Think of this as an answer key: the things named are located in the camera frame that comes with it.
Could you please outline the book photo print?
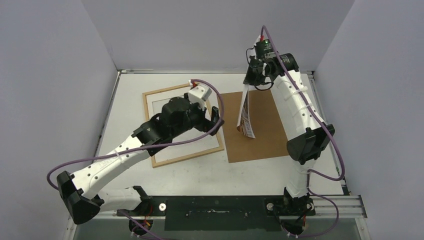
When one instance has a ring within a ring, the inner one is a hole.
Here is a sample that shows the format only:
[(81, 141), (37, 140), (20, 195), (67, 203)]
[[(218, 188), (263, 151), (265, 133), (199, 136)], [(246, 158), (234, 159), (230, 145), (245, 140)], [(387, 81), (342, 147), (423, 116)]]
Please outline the book photo print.
[(245, 84), (243, 86), (243, 91), (241, 95), (241, 103), (240, 103), (240, 109), (239, 109), (239, 114), (237, 118), (236, 129), (245, 137), (250, 139), (255, 139), (256, 137), (251, 125), (250, 112), (249, 112), (249, 90), (250, 90), (250, 86), (248, 84)]

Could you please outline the brown backing board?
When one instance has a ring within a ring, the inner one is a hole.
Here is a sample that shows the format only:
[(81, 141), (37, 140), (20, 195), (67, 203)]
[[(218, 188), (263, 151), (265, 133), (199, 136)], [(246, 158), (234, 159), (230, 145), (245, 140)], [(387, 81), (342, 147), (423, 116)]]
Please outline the brown backing board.
[(288, 138), (271, 91), (248, 92), (249, 130), (255, 138), (238, 129), (242, 92), (223, 93), (224, 124), (222, 126), (229, 163), (289, 156)]

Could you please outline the wooden picture frame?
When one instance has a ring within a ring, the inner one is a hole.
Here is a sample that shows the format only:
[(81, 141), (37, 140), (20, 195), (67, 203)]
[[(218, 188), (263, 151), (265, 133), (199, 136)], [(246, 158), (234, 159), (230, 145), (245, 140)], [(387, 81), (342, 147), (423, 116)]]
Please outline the wooden picture frame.
[[(205, 103), (205, 109), (195, 109), (192, 103), (189, 102), (187, 97), (187, 92), (184, 94), (184, 97), (173, 97), (168, 103), (162, 106), (162, 112), (155, 114), (149, 119), (146, 119), (149, 124), (151, 124), (155, 130), (158, 132), (157, 136), (160, 138), (156, 141), (158, 144), (166, 143), (176, 143), (176, 142), (185, 142), (185, 144), (192, 143), (192, 139), (200, 137), (206, 132), (201, 132), (195, 129), (195, 126), (200, 123), (200, 118), (205, 114), (205, 117), (211, 119), (211, 110), (212, 106), (207, 100)], [(165, 149), (154, 148), (152, 151), (154, 155), (159, 151)], [(200, 154), (197, 157), (204, 156), (208, 154)]]

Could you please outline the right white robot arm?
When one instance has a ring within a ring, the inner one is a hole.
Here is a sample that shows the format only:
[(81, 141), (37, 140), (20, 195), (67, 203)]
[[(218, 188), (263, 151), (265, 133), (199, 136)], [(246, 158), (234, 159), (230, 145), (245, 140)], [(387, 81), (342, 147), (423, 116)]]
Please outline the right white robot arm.
[(289, 181), (284, 187), (279, 211), (288, 215), (311, 213), (313, 200), (309, 192), (310, 173), (335, 133), (332, 124), (326, 124), (317, 113), (304, 85), (299, 66), (292, 54), (279, 54), (270, 39), (260, 35), (246, 54), (247, 72), (243, 81), (238, 129), (253, 138), (247, 107), (248, 88), (262, 90), (262, 86), (276, 87), (283, 96), (294, 120), (295, 134), (287, 138), (286, 149), (293, 160)]

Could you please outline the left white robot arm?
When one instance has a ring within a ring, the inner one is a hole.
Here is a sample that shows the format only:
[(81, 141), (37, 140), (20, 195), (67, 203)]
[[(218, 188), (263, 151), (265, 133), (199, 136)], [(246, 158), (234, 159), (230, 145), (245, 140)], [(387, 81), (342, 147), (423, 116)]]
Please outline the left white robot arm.
[(210, 118), (206, 118), (202, 104), (187, 97), (173, 97), (160, 113), (143, 123), (110, 154), (93, 157), (93, 163), (79, 171), (60, 173), (56, 177), (58, 191), (73, 222), (80, 225), (100, 212), (112, 210), (144, 215), (151, 197), (141, 186), (110, 191), (104, 187), (135, 164), (175, 146), (173, 140), (189, 130), (215, 135), (224, 124), (224, 113), (223, 105), (214, 106)]

